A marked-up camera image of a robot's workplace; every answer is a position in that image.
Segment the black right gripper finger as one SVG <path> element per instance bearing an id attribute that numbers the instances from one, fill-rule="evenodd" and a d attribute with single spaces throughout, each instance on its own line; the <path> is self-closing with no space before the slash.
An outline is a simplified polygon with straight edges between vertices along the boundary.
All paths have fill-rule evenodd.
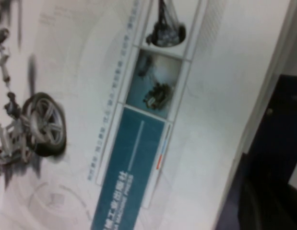
<path id="1" fill-rule="evenodd" d="M 289 184 L 296 162 L 246 155 L 238 203 L 242 230 L 297 230 L 297 189 Z"/>

